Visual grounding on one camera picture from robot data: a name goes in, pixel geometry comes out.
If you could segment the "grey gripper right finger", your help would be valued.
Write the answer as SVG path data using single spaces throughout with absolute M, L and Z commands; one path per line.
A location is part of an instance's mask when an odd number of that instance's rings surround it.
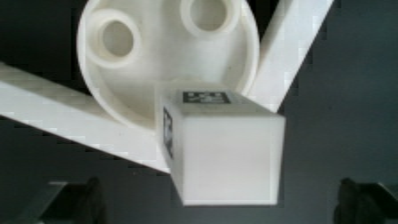
M 358 183 L 344 178 L 339 183 L 333 224 L 385 224 L 398 220 L 398 184 Z

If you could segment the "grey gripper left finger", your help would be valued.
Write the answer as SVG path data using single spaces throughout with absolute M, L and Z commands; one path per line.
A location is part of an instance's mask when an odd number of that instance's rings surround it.
M 10 224 L 106 224 L 99 179 L 49 181 Z

